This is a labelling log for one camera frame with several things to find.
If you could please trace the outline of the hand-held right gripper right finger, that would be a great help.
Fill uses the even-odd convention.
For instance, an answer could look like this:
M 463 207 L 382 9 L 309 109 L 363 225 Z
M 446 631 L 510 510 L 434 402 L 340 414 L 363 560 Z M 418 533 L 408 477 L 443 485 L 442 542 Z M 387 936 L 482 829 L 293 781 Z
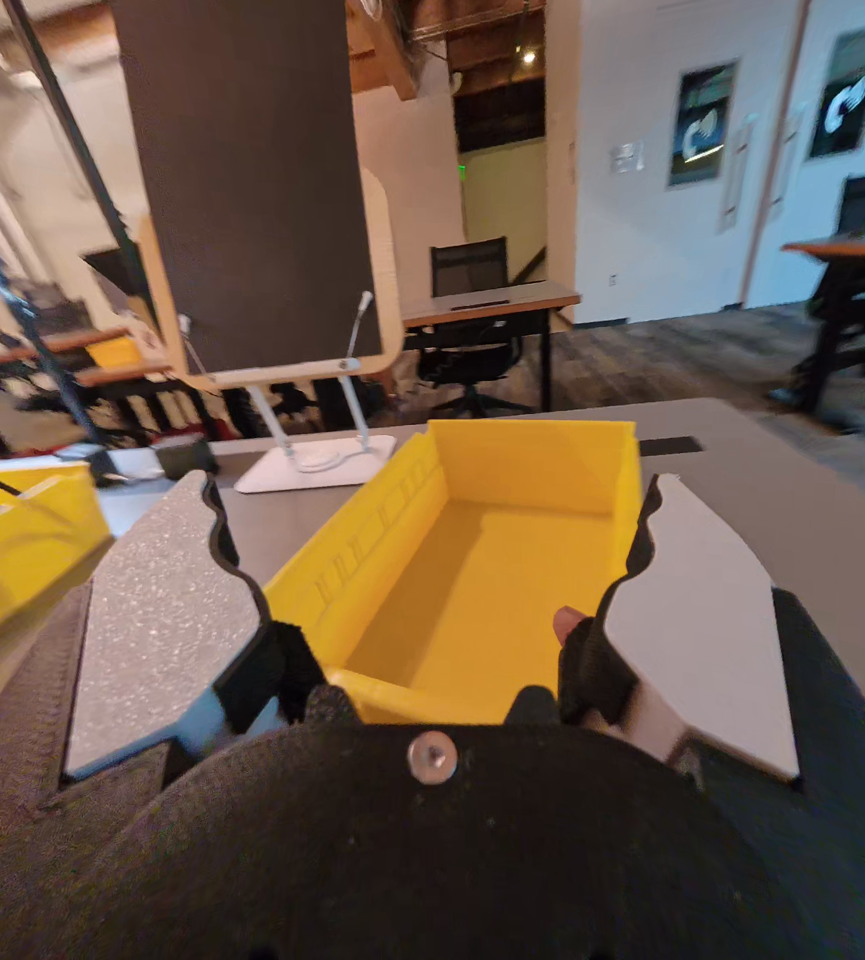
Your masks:
M 799 778 L 774 581 L 679 476 L 648 487 L 626 572 L 559 654 L 562 723 L 669 766 L 694 745 Z

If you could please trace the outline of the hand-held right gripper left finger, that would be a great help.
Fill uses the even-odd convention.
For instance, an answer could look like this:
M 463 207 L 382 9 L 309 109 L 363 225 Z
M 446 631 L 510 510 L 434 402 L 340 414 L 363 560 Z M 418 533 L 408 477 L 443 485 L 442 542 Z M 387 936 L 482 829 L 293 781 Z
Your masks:
M 168 741 L 198 762 L 305 718 L 315 658 L 240 569 L 228 525 L 214 476 L 194 470 L 94 571 L 68 778 Z

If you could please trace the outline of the yellow plastic bin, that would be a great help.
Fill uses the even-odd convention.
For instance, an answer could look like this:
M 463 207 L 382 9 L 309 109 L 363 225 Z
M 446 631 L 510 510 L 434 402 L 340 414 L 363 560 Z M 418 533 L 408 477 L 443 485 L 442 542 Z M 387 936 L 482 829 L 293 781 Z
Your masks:
M 635 422 L 435 419 L 266 585 L 368 724 L 497 724 L 556 691 L 555 612 L 596 612 L 643 502 Z
M 86 462 L 0 470 L 0 627 L 111 539 Z

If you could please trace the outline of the small black device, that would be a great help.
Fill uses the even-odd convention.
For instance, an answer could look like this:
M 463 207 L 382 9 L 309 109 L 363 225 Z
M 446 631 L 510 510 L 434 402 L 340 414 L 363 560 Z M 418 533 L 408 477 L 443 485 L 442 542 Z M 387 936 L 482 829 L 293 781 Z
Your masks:
M 151 445 L 162 475 L 165 479 L 178 482 L 193 472 L 203 472 L 216 476 L 219 463 L 210 442 L 203 436 L 182 435 L 162 438 Z

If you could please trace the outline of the cluttered wooden desk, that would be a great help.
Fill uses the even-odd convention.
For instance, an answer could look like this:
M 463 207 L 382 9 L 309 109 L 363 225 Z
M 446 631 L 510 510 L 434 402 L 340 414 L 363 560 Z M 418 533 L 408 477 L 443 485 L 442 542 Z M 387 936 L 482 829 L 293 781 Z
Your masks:
M 44 343 L 53 354 L 68 354 L 121 339 L 135 341 L 137 337 L 127 327 L 120 326 L 104 330 L 91 329 L 53 335 L 45 337 Z M 135 353 L 137 357 L 133 363 L 122 362 L 113 366 L 103 366 L 103 364 L 96 363 L 84 373 L 79 374 L 78 381 L 83 387 L 98 388 L 108 384 L 172 373 L 172 366 L 166 360 L 149 361 L 139 353 L 138 346 L 135 347 Z M 7 377 L 13 367 L 32 362 L 39 364 L 41 359 L 31 345 L 24 344 L 0 350 L 0 380 Z M 7 440 L 0 434 L 0 459 L 9 459 L 13 455 Z

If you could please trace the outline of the wooden edge desk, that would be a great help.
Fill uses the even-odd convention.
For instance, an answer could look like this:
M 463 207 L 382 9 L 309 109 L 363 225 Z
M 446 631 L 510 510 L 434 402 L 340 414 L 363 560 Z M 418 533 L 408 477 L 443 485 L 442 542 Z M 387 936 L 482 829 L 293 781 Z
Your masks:
M 539 410 L 550 413 L 554 404 L 552 318 L 582 302 L 582 294 L 553 280 L 435 296 L 403 308 L 403 349 L 420 354 L 477 354 L 509 344 L 509 366 L 514 367 L 522 358 L 525 339 L 537 336 Z
M 811 353 L 793 367 L 786 387 L 767 397 L 839 433 L 855 433 L 854 417 L 826 409 L 823 397 L 835 373 L 862 368 L 865 374 L 865 232 L 792 242 L 783 251 L 824 267 L 806 304 L 807 317 L 818 327 Z

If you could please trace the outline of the black mesh office chair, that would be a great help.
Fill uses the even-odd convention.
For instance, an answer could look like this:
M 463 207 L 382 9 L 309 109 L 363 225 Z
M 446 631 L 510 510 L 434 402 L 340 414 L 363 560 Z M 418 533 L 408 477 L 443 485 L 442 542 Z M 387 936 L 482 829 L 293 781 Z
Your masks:
M 499 237 L 430 250 L 431 293 L 435 298 L 485 293 L 509 286 L 507 239 Z M 533 410 L 479 392 L 479 385 L 504 378 L 519 363 L 524 338 L 539 333 L 540 311 L 491 316 L 424 328 L 412 337 L 419 348 L 417 380 L 430 388 L 457 386 L 462 394 L 432 411 L 455 418 L 487 418 L 492 411 L 531 414 Z

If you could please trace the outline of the black panel on white stand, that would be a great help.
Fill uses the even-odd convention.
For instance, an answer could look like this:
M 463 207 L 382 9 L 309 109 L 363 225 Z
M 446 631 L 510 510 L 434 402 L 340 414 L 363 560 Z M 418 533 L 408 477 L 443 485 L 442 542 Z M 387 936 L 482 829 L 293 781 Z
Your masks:
M 243 388 L 274 447 L 244 495 L 367 484 L 396 445 L 352 378 L 401 354 L 386 194 L 359 161 L 344 2 L 111 3 L 169 364 Z

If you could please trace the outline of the black stand pole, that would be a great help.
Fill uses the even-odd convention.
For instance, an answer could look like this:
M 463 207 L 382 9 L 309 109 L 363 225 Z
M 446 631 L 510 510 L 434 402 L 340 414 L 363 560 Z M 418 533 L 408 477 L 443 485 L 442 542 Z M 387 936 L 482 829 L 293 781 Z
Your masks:
M 56 115 L 66 140 L 90 188 L 90 192 L 99 206 L 106 226 L 114 238 L 127 278 L 135 288 L 138 297 L 146 306 L 153 329 L 160 333 L 159 319 L 138 246 L 129 234 L 127 225 L 106 186 L 100 168 L 95 162 L 89 145 L 81 131 L 76 115 L 55 74 L 54 67 L 32 26 L 28 12 L 21 1 L 4 1 L 3 5 L 11 21 L 14 33 L 30 60 L 33 71 L 42 85 L 46 99 Z

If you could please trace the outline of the dark wall poster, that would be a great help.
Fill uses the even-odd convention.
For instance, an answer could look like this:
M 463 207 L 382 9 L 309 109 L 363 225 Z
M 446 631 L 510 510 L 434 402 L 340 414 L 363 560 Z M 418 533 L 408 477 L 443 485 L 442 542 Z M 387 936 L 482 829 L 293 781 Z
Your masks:
M 808 161 L 858 151 L 865 137 L 865 27 L 834 42 L 812 128 Z
M 711 182 L 722 173 L 738 59 L 681 75 L 667 186 Z

